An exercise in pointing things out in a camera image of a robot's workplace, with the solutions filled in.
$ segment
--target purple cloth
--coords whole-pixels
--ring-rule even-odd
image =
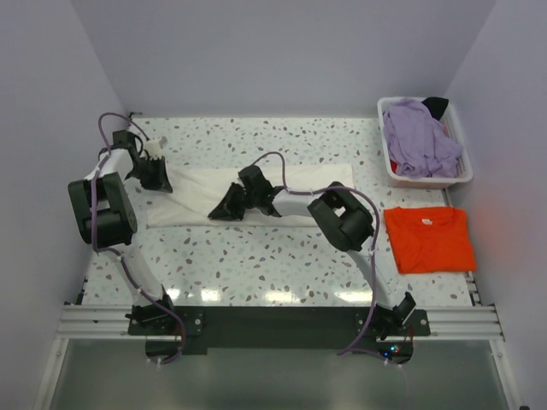
[[[384,134],[397,175],[410,178],[454,178],[463,147],[444,135],[444,125],[412,98],[384,112]]]

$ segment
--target laundry basket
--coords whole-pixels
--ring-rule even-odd
[[[412,179],[409,177],[402,177],[396,175],[391,170],[390,154],[387,148],[387,141],[384,136],[384,115],[383,113],[389,108],[390,105],[402,100],[403,98],[414,98],[418,101],[425,100],[424,97],[387,97],[381,98],[378,101],[378,117],[379,117],[379,129],[382,136],[382,148],[384,150],[385,169],[389,175],[390,185],[400,188],[427,188],[427,189],[442,189],[458,182],[468,182],[473,177],[473,171],[471,169],[471,163],[469,161],[468,151],[465,148],[463,142],[463,132],[459,120],[456,118],[456,112],[449,103],[448,108],[444,112],[441,122],[446,126],[448,135],[453,140],[460,143],[463,147],[462,157],[458,160],[456,166],[455,178],[419,178]]]

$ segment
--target white wall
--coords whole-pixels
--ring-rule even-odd
[[[494,0],[72,0],[148,115],[374,115],[442,95]]]
[[[68,0],[0,2],[0,53],[0,408],[17,410],[34,402],[91,254],[68,182],[96,162],[97,117],[123,107]]]
[[[495,302],[532,409],[547,408],[547,2],[498,0],[450,86],[475,178],[469,212],[479,291]]]

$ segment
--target folded orange shirt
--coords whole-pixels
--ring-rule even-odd
[[[400,273],[476,269],[465,212],[450,207],[384,211]]]

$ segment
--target terrazzo table surface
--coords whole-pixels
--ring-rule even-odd
[[[151,138],[167,137],[169,166],[244,167],[269,150],[288,165],[351,163],[356,188],[380,212],[397,206],[443,206],[441,190],[388,185],[378,121],[328,118],[137,118]],[[274,166],[279,158],[263,164]],[[159,195],[126,182],[138,243],[176,305],[367,306],[372,292],[352,260],[318,228],[148,228],[146,209]],[[382,220],[378,257],[392,258]],[[132,298],[105,255],[87,267],[86,305],[130,305]],[[401,275],[419,306],[471,306],[465,273]]]

